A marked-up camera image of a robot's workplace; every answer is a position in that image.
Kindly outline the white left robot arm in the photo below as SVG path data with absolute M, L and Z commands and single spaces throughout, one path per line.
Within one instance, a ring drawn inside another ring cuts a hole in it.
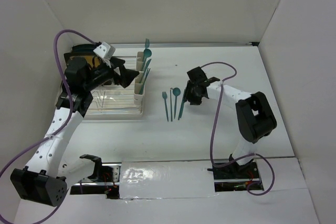
M 56 103 L 54 118 L 43 141 L 23 169 L 14 169 L 10 180 L 21 199 L 57 207 L 67 190 L 83 178 L 96 182 L 103 177 L 101 158 L 83 154 L 73 165 L 62 160 L 76 128 L 83 121 L 93 96 L 91 91 L 107 81 L 127 88 L 139 75 L 127 69 L 125 61 L 110 59 L 93 68 L 83 57 L 67 62 L 65 77 Z

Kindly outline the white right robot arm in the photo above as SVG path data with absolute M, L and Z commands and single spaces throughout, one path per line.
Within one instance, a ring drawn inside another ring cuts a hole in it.
M 188 81 L 183 92 L 178 118 L 182 117 L 186 102 L 191 105 L 201 105 L 203 98 L 216 100 L 218 104 L 211 133 L 210 160 L 216 168 L 229 166 L 230 174 L 235 178 L 240 178 L 247 172 L 247 164 L 254 156 L 259 156 L 256 153 L 257 142 L 271 134 L 277 127 L 277 121 L 264 93 L 245 92 L 225 84 L 227 80 L 237 75 L 236 68 L 228 66 L 233 69 L 234 73 L 222 80 L 217 77 L 208 78 L 202 67 L 196 67 L 187 72 Z M 229 157 L 229 162 L 218 165 L 214 163 L 213 150 L 222 104 L 235 111 L 240 139 Z

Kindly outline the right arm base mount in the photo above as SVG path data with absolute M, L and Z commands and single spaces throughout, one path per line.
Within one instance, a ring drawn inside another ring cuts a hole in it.
M 221 168 L 212 166 L 207 171 L 213 174 L 216 192 L 245 191 L 250 184 L 250 190 L 264 190 L 257 163 L 253 159 L 243 166 L 233 163 Z

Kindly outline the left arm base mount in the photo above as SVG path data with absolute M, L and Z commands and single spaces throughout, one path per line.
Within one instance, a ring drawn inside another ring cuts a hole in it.
M 70 189 L 71 195 L 105 195 L 106 199 L 119 199 L 121 164 L 103 163 L 93 155 L 81 155 L 81 159 L 94 162 L 93 173 Z

